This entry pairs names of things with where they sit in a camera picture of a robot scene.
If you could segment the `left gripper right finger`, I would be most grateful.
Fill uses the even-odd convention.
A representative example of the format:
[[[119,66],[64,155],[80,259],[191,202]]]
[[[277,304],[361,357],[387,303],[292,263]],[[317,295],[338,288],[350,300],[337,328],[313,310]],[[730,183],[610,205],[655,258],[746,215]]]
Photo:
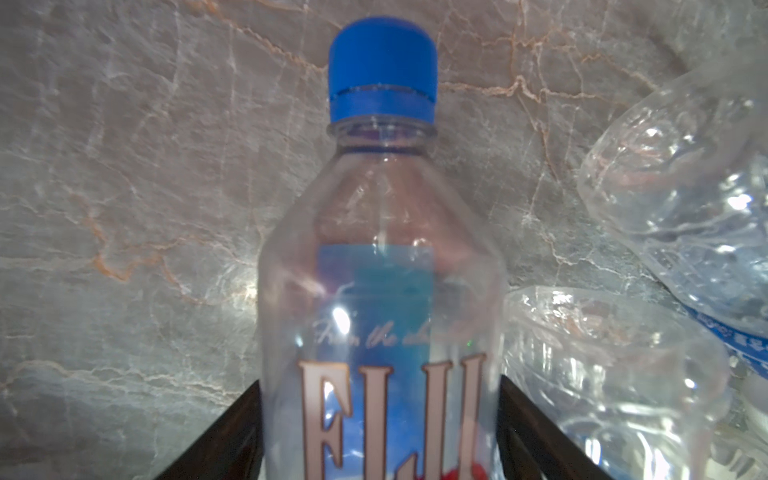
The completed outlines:
[[[506,376],[500,381],[496,436],[506,479],[610,479]]]

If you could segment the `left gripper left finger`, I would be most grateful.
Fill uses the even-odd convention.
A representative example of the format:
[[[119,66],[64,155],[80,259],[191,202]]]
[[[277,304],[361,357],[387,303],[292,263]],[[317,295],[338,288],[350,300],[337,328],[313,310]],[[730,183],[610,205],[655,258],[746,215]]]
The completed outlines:
[[[157,480],[259,478],[261,390],[254,382]]]

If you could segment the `small blue label bottle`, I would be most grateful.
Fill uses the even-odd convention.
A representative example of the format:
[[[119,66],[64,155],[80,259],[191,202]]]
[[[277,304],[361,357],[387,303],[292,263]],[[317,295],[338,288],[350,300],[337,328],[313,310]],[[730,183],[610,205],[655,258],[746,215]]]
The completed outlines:
[[[615,479],[701,479],[730,405],[721,341],[667,308],[532,286],[505,299],[505,374]]]

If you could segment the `Fiji bottle blue cap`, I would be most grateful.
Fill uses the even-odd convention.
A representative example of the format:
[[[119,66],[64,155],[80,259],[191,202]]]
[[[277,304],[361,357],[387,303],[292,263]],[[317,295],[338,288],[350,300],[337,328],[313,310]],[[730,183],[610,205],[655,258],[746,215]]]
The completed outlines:
[[[329,50],[332,159],[262,247],[268,479],[491,479],[507,274],[429,157],[437,49],[392,17]]]

